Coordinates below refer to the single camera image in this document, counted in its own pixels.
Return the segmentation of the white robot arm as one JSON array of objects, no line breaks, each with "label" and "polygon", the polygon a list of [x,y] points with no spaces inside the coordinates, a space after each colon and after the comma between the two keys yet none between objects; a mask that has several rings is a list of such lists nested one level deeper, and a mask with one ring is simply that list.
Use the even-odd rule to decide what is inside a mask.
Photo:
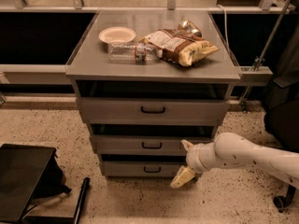
[{"label": "white robot arm", "polygon": [[208,144],[181,141],[187,151],[186,166],[178,169],[170,186],[182,187],[196,174],[213,168],[234,169],[255,167],[277,179],[299,188],[299,154],[256,145],[235,133],[221,133]]}]

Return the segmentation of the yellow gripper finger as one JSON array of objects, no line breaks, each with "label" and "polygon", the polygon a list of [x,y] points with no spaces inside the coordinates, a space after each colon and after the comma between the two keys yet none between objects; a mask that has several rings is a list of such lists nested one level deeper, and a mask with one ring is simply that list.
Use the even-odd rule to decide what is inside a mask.
[{"label": "yellow gripper finger", "polygon": [[184,148],[185,148],[186,151],[190,151],[193,148],[193,143],[191,143],[191,142],[189,142],[189,141],[187,141],[185,139],[183,139],[181,141],[181,143],[184,146]]},{"label": "yellow gripper finger", "polygon": [[194,177],[195,177],[195,171],[189,166],[182,165],[178,169],[176,176],[173,178],[170,187],[172,189],[178,189],[182,187],[184,184],[191,181]]}]

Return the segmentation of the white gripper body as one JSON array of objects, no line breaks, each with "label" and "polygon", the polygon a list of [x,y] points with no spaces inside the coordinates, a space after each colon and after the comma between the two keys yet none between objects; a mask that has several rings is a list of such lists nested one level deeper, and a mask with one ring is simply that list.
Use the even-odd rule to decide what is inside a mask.
[{"label": "white gripper body", "polygon": [[196,173],[207,172],[215,161],[214,144],[189,144],[186,162]]}]

